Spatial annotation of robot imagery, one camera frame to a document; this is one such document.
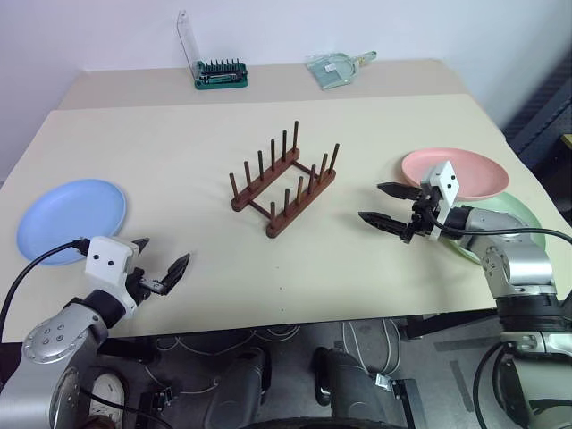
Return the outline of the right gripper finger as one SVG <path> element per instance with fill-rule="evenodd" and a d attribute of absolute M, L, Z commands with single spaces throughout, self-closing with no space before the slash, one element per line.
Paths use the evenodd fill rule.
<path fill-rule="evenodd" d="M 377 188 L 385 194 L 403 200 L 417 201 L 422 195 L 422 190 L 398 182 L 384 182 L 377 184 Z"/>
<path fill-rule="evenodd" d="M 396 221 L 386 214 L 377 212 L 364 212 L 358 213 L 358 216 L 370 226 L 375 227 L 377 230 L 388 232 L 392 235 L 398 236 L 402 240 L 409 240 L 407 233 L 408 225 L 406 223 Z"/>

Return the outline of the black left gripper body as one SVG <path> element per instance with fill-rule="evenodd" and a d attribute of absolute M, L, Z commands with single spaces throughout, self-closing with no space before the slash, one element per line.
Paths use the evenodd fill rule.
<path fill-rule="evenodd" d="M 161 281 L 158 281 L 148 280 L 144 277 L 144 274 L 145 271 L 142 268 L 135 267 L 126 278 L 126 290 L 136 305 L 147 300 L 152 293 L 157 295 L 166 294 L 167 275 Z"/>

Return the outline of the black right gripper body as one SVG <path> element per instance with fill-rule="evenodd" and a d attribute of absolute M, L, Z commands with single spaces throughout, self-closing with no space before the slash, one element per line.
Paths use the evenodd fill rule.
<path fill-rule="evenodd" d="M 432 232 L 433 222 L 429 215 L 439 213 L 441 192 L 437 187 L 431 187 L 429 190 L 409 187 L 406 199 L 414 201 L 413 214 L 405 231 L 401 234 L 402 241 L 408 244 L 415 235 L 424 237 Z"/>

